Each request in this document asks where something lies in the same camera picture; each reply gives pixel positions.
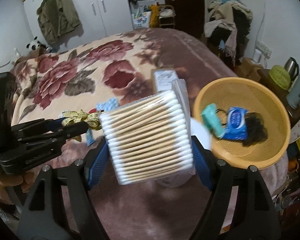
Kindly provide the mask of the person's left hand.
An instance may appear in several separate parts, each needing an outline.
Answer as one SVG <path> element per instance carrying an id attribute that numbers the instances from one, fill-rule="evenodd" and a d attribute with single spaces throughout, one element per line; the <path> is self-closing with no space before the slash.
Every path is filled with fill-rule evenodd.
<path id="1" fill-rule="evenodd" d="M 23 193 L 27 193 L 34 184 L 36 176 L 37 172 L 34 169 L 25 172 L 23 175 L 0 173 L 0 202 L 9 205 L 13 204 L 6 191 L 6 187 L 19 186 Z"/>

